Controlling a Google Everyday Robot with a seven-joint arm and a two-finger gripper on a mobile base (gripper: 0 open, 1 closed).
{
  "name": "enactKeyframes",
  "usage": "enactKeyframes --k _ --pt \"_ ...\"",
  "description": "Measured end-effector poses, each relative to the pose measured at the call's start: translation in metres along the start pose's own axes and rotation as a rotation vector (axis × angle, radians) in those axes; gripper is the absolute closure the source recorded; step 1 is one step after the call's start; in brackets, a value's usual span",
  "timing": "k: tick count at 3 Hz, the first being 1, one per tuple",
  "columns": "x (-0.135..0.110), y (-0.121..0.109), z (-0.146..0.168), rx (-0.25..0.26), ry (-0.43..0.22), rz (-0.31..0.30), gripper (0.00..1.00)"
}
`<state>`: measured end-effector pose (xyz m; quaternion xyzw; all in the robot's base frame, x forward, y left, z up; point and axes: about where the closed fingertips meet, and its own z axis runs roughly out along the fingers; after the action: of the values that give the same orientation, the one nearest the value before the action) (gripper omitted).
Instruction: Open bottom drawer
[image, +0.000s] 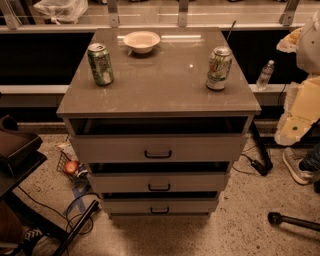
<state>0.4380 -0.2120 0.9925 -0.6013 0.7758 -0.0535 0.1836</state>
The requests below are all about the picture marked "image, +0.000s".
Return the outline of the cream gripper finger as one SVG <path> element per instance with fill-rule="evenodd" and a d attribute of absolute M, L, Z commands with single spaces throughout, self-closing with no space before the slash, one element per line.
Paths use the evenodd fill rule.
<path fill-rule="evenodd" d="M 285 53 L 295 53 L 298 48 L 301 32 L 302 28 L 297 28 L 290 32 L 278 42 L 276 49 Z"/>

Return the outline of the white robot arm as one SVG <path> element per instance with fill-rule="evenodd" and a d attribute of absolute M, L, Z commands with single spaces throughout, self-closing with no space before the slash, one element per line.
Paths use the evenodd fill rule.
<path fill-rule="evenodd" d="M 281 39 L 277 49 L 295 52 L 297 67 L 308 73 L 301 83 L 292 82 L 287 90 L 284 113 L 277 124 L 277 144 L 299 142 L 320 119 L 320 16 L 316 11 L 302 28 Z"/>

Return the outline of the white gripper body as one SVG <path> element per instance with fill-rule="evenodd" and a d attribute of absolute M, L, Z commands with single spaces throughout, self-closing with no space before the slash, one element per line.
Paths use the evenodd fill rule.
<path fill-rule="evenodd" d="M 277 124 L 277 144 L 291 146 L 299 142 L 320 119 L 320 76 L 292 82 L 286 93 L 284 113 Z"/>

